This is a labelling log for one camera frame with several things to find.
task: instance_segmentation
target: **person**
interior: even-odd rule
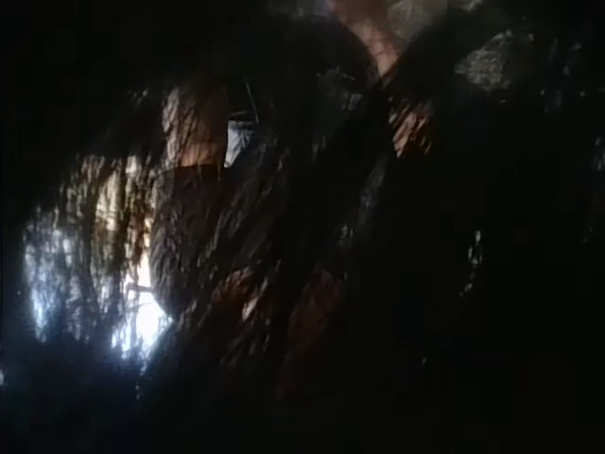
[[[284,159],[288,164],[273,167],[271,171],[275,175],[264,175],[267,180],[277,180],[272,187],[275,192],[287,193],[288,179],[293,172],[299,171],[295,166],[313,161],[337,125],[355,108],[356,102],[375,81],[387,74],[400,57],[394,34],[388,26],[384,2],[330,0],[328,7],[336,20],[315,18],[301,24],[305,31],[297,42],[304,48],[312,45],[307,41],[322,40],[322,30],[330,30],[326,34],[333,41],[320,43],[313,50],[323,53],[316,59],[325,64],[321,68],[304,68],[310,75],[308,86],[311,91],[317,90],[316,93],[305,93],[302,88],[299,97],[293,96],[294,87],[288,83],[299,82],[301,74],[296,74],[294,79],[281,80],[278,88],[269,87],[269,90],[284,90],[280,94],[273,93],[273,98],[278,101],[286,99],[287,102],[276,106],[273,112],[267,106],[254,107],[256,115],[257,111],[268,113],[255,126],[257,130],[277,124],[277,128],[282,128],[278,134],[288,133],[297,141],[288,144],[285,135],[277,137],[278,142],[282,141],[282,149],[276,148],[272,152],[278,153],[275,156],[278,162]],[[254,253],[258,247],[252,243],[258,242],[257,239],[236,244],[236,249],[251,252],[232,254],[232,264],[227,267],[231,271],[223,273],[218,282],[207,286],[209,291],[205,296],[201,296],[200,285],[197,284],[200,278],[209,280],[208,275],[213,273],[212,267],[207,265],[213,262],[212,257],[220,255],[221,238],[228,238],[225,241],[233,243],[233,237],[225,232],[230,230],[229,219],[233,219],[233,213],[238,209],[237,202],[250,196],[245,175],[250,180],[251,172],[259,168],[259,163],[274,159],[267,151],[268,144],[259,143],[262,140],[258,138],[267,141],[270,135],[257,134],[256,139],[251,139],[251,146],[244,149],[231,166],[225,166],[232,109],[230,101],[233,102],[230,92],[233,88],[220,86],[201,105],[196,105],[192,101],[195,96],[187,89],[177,90],[171,94],[164,110],[167,154],[176,165],[166,172],[160,191],[161,201],[151,233],[150,271],[156,299],[181,323],[185,323],[185,318],[200,306],[228,307],[233,323],[245,323],[253,318],[255,304],[263,292],[264,284],[259,286],[255,281]],[[318,98],[316,105],[308,101],[309,96]],[[301,114],[316,119],[311,128],[307,126],[308,119]],[[393,150],[398,155],[403,153],[412,130],[419,128],[418,123],[417,118],[412,118],[411,122],[399,127],[393,140]],[[259,179],[255,177],[253,180],[258,183]],[[366,198],[371,199],[376,182],[370,186],[365,193]],[[294,393],[308,378],[309,371],[317,368],[317,364],[313,364],[317,363],[321,336],[346,290],[347,251],[363,224],[360,219],[367,219],[371,209],[370,203],[362,202],[348,220],[343,220],[336,248],[332,248],[314,268],[302,290],[287,329],[286,353],[276,389],[278,398]],[[263,231],[271,224],[271,219],[259,220],[262,216],[253,209],[248,211],[248,216],[256,217],[255,232],[260,236],[260,242],[266,241]],[[237,329],[229,332],[233,336],[241,335]]]

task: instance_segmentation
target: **skin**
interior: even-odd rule
[[[338,20],[363,43],[373,56],[381,77],[401,57],[395,33],[389,25],[389,10],[384,0],[327,0],[328,8]],[[399,119],[393,145],[398,157],[404,157],[406,145],[427,124],[429,110],[420,109],[392,112],[390,121]]]

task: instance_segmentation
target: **person's arm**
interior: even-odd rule
[[[399,60],[401,52],[395,33],[389,25],[388,9],[384,0],[328,0],[330,10],[363,43],[372,55],[378,73],[383,77]],[[400,122],[393,138],[398,157],[406,145],[426,125],[427,108],[392,112],[391,122]]]
[[[174,92],[164,111],[167,154],[173,166],[216,165],[221,169],[227,152],[228,121],[224,88],[211,93],[200,105]]]

